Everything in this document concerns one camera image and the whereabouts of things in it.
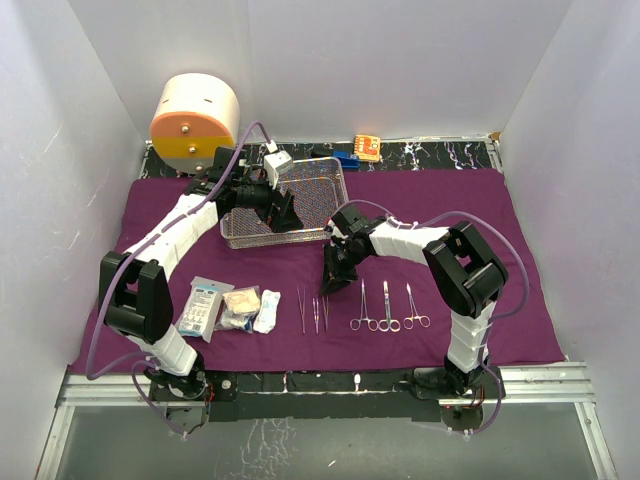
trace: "gauze package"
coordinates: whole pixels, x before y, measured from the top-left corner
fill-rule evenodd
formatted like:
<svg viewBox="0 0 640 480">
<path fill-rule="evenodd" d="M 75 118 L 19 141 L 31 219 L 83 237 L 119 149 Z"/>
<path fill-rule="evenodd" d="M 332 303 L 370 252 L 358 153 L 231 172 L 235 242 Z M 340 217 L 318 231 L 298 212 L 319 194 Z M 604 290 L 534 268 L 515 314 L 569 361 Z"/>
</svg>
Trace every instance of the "gauze package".
<svg viewBox="0 0 640 480">
<path fill-rule="evenodd" d="M 253 320 L 260 311 L 260 287 L 240 288 L 222 295 L 224 310 L 216 330 L 238 329 L 253 333 Z"/>
<path fill-rule="evenodd" d="M 269 333 L 276 326 L 276 311 L 280 301 L 280 292 L 265 290 L 262 292 L 260 312 L 253 322 L 253 329 L 258 333 Z"/>
<path fill-rule="evenodd" d="M 220 310 L 222 295 L 233 290 L 233 285 L 195 277 L 191 294 L 178 319 L 178 333 L 185 337 L 202 337 L 211 342 L 211 335 Z"/>
</svg>

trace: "metal tray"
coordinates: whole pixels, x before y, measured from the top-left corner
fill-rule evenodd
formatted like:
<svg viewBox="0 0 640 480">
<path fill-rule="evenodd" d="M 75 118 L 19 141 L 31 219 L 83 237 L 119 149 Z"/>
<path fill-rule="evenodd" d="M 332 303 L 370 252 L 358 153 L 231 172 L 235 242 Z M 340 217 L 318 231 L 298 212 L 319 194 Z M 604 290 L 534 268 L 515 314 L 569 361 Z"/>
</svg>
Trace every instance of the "metal tray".
<svg viewBox="0 0 640 480">
<path fill-rule="evenodd" d="M 333 157 L 295 160 L 280 175 L 280 185 L 295 195 L 294 208 L 304 228 L 272 233 L 252 210 L 236 208 L 220 222 L 220 233 L 231 248 L 312 242 L 330 237 L 323 229 L 331 214 L 349 200 L 340 161 Z"/>
</svg>

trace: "white package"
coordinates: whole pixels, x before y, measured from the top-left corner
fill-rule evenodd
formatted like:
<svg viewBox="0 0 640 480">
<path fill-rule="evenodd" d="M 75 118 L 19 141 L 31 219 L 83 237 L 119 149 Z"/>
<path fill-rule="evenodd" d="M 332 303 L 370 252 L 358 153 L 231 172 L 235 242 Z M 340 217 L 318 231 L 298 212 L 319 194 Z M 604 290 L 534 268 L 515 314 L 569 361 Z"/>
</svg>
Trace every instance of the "white package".
<svg viewBox="0 0 640 480">
<path fill-rule="evenodd" d="M 280 292 L 265 290 L 262 292 L 262 305 L 253 329 L 259 333 L 269 333 L 276 326 L 276 311 L 280 301 Z"/>
<path fill-rule="evenodd" d="M 233 290 L 233 285 L 195 277 L 191 294 L 178 319 L 178 333 L 185 337 L 202 337 L 209 343 L 215 325 L 222 294 Z"/>
</svg>

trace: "metal frame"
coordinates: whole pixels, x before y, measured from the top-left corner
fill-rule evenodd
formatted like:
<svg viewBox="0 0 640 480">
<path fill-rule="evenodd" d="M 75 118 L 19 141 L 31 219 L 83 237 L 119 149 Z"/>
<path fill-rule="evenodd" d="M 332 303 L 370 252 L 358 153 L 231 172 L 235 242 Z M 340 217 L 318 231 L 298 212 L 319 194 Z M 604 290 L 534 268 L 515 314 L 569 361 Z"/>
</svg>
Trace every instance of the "metal frame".
<svg viewBox="0 0 640 480">
<path fill-rule="evenodd" d="M 550 365 L 501 367 L 507 393 L 503 403 L 573 403 L 582 426 L 585 441 L 599 479 L 616 480 L 617 474 L 609 454 L 595 411 L 595 395 L 584 362 L 562 362 Z M 149 393 L 151 382 L 138 375 L 138 382 Z M 367 395 L 373 391 L 331 392 L 335 395 Z M 315 395 L 316 393 L 296 393 Z M 485 403 L 495 403 L 487 399 Z M 468 400 L 442 400 L 441 405 L 468 403 Z M 201 402 L 156 402 L 159 407 L 201 408 Z M 68 375 L 60 390 L 56 415 L 42 456 L 37 480 L 55 479 L 76 407 L 121 407 L 147 404 L 139 396 L 129 375 L 105 375 L 88 381 L 82 375 Z"/>
</svg>

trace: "gray floor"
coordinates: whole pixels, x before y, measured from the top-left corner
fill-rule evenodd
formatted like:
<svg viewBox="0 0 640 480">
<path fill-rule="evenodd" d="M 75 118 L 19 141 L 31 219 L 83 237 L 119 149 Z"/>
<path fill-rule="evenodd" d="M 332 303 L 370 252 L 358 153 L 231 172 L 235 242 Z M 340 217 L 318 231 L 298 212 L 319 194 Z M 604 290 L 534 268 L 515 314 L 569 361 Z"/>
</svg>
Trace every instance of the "gray floor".
<svg viewBox="0 0 640 480">
<path fill-rule="evenodd" d="M 508 404 L 491 428 L 469 442 L 404 419 L 210 423 L 183 442 L 169 436 L 147 408 L 77 408 L 57 478 L 525 480 L 596 475 L 572 404 Z"/>
</svg>

